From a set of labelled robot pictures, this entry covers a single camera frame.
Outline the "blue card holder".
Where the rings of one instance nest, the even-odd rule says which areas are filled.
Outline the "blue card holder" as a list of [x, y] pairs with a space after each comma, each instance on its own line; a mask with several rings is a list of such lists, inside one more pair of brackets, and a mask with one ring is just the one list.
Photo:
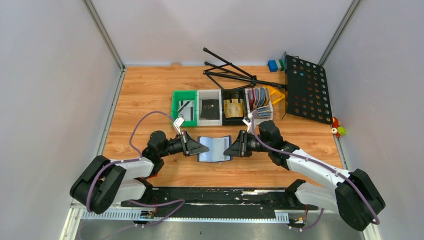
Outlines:
[[222, 137], [209, 137], [199, 136], [198, 142], [206, 147], [209, 151], [200, 153], [197, 156], [197, 161], [201, 163], [220, 163], [227, 162], [233, 159], [232, 156], [224, 155], [224, 151], [227, 150], [232, 143], [230, 135]]

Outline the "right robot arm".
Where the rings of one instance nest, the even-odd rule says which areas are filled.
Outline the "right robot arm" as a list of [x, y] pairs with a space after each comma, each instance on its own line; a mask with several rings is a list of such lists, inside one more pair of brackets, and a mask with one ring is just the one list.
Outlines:
[[378, 214], [386, 203], [364, 170], [349, 171], [311, 156], [283, 139], [271, 120], [260, 123], [258, 130], [259, 133], [254, 129], [241, 130], [224, 155], [243, 158], [253, 152], [267, 153], [275, 165], [320, 184], [296, 180], [288, 187], [294, 201], [337, 213], [347, 225], [360, 232], [370, 224], [380, 224]]

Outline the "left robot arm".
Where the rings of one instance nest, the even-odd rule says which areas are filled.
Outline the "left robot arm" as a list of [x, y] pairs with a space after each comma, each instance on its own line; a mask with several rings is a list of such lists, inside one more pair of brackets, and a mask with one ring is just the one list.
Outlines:
[[154, 131], [138, 158], [111, 160], [96, 156], [77, 178], [69, 195], [83, 204], [88, 212], [102, 214], [112, 204], [143, 200], [152, 189], [147, 178], [156, 176], [164, 166], [164, 157], [185, 157], [208, 152], [209, 148], [194, 140], [186, 131], [168, 139], [163, 131]]

